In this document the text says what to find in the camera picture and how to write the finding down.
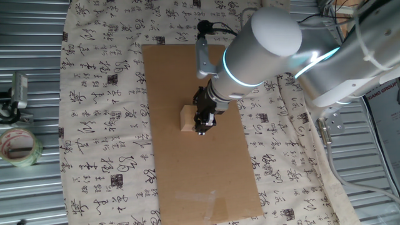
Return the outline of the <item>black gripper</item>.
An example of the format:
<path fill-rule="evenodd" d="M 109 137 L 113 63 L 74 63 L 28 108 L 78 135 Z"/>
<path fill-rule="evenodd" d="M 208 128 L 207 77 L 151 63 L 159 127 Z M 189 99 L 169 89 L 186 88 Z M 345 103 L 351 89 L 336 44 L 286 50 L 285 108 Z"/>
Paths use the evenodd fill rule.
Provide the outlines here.
<path fill-rule="evenodd" d="M 199 86 L 193 97 L 193 104 L 197 107 L 194 116 L 194 131 L 200 135 L 205 135 L 213 126 L 216 125 L 216 114 L 223 114 L 228 110 L 229 102 L 213 99 L 213 91 L 208 87 Z"/>

